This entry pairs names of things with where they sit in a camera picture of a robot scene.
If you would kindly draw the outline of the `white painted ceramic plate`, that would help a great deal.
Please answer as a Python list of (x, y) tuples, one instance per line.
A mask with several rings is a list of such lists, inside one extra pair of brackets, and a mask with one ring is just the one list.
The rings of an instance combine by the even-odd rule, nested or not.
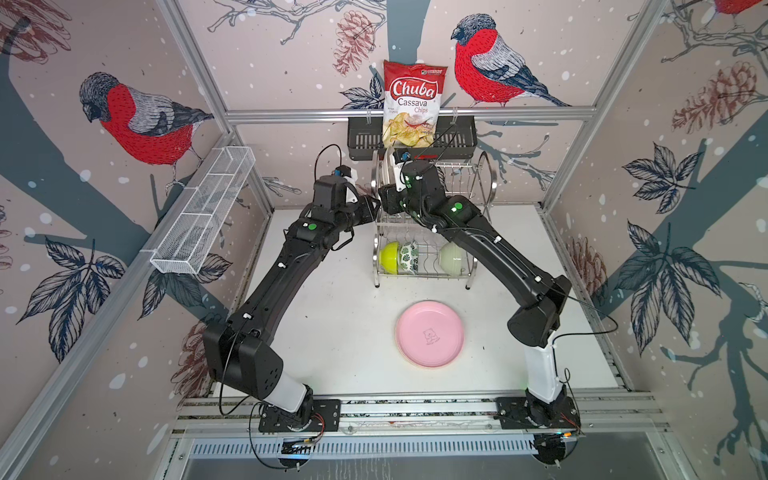
[(383, 188), (392, 187), (397, 189), (396, 160), (397, 157), (394, 147), (388, 147), (382, 160), (382, 176), (380, 183)]

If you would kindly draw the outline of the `pink plate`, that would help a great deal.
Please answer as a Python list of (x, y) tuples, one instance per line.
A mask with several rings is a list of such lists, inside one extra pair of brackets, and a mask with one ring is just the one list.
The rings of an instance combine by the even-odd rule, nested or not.
[(425, 368), (452, 363), (461, 353), (465, 330), (460, 316), (448, 305), (421, 301), (398, 318), (395, 340), (402, 355)]

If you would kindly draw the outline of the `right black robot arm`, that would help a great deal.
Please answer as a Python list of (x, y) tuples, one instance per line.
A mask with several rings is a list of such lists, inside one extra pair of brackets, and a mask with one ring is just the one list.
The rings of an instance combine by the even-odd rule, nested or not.
[(556, 369), (553, 335), (571, 292), (567, 277), (553, 277), (505, 240), (481, 210), (463, 195), (446, 194), (438, 167), (416, 160), (392, 168), (394, 181), (379, 189), (389, 214), (404, 212), (415, 223), (456, 244), (478, 260), (519, 305), (507, 322), (526, 347), (528, 417), (549, 425), (569, 409), (567, 391)]

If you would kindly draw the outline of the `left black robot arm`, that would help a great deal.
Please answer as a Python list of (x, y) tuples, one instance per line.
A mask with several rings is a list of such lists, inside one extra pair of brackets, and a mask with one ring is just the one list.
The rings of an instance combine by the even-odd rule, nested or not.
[(331, 251), (344, 248), (354, 228), (371, 223), (380, 203), (360, 195), (340, 167), (315, 180), (312, 202), (284, 231), (283, 246), (254, 292), (223, 323), (203, 336), (211, 378), (306, 424), (312, 389), (284, 372), (272, 349), (274, 334), (310, 274)]

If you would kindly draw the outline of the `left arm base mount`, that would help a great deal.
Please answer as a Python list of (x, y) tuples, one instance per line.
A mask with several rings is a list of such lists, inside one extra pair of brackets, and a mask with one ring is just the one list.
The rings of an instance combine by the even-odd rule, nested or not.
[(339, 399), (305, 401), (295, 413), (267, 404), (258, 415), (260, 433), (336, 432), (341, 417)]

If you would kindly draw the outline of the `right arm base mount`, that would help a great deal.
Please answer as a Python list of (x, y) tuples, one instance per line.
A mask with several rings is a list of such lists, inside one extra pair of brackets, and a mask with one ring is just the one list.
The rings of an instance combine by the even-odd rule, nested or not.
[(498, 397), (494, 418), (503, 430), (558, 429), (579, 430), (580, 416), (567, 395), (544, 403), (535, 397)]

